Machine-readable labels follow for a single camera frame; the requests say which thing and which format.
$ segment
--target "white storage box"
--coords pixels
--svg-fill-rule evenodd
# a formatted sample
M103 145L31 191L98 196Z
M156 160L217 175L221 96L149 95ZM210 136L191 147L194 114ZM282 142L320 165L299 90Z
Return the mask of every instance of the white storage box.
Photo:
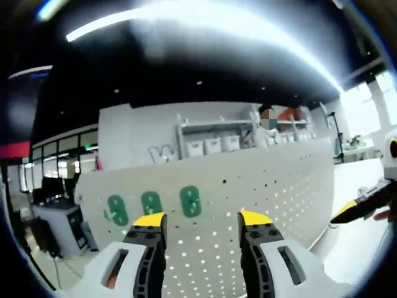
M188 157L204 155L203 141L187 142L186 149Z
M225 152L240 150L240 136L229 135L222 138L222 149Z
M220 138L208 138L204 140L205 154L213 154L222 152Z

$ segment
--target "black ceiling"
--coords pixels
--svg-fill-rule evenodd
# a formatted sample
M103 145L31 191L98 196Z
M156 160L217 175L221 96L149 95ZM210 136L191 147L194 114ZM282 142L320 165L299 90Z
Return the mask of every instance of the black ceiling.
M379 54L332 1L258 3L244 1L244 6L288 32L343 87L371 80L370 73L382 68L346 79ZM19 31L7 72L53 65L40 79L34 142L95 123L100 108L124 102L133 107L189 101L313 106L338 97L329 82L288 50L207 30L158 23L143 35L139 24L123 22L72 43L65 40L89 21L136 6L124 0L70 0L51 21ZM153 50L161 58L149 58Z

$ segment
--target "white machine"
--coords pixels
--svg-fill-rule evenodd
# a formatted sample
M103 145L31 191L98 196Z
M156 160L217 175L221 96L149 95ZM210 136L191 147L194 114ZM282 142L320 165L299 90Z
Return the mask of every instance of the white machine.
M396 201L397 130L386 136L385 145L385 180L334 219L345 214L342 219L349 222L366 216L368 206L376 209L389 200ZM123 242L109 245L86 266L84 277L69 291L56 291L57 297L161 297L166 269L166 219L160 212L135 221ZM340 298L353 290L350 284L330 279L322 262L305 247L283 239L268 216L242 210L238 223L248 297Z
M32 208L36 217L46 220L50 225L60 246L61 255L79 256L87 248L87 242L81 230L83 215L80 206L68 203L54 202L43 206L34 205Z

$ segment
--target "window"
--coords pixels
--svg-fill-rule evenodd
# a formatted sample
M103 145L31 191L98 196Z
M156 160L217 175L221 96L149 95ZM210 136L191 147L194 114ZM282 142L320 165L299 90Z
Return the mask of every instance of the window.
M397 91L393 82L393 77L388 71L377 75L377 82L383 93L390 124L397 124Z
M380 130L378 111L366 83L362 83L342 94L341 103L350 137L368 135Z

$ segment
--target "pegboard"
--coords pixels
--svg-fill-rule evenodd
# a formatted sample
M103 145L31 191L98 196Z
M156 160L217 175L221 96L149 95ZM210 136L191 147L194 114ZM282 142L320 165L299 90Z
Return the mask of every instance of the pegboard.
M328 138L189 158L147 167L84 174L76 197L100 249L120 241L143 213L141 195L159 194L167 223L163 297L239 297L237 213L268 214L284 238L309 248L331 218L334 164ZM196 186L201 214L188 218L180 191ZM128 225L104 217L110 196L123 198Z

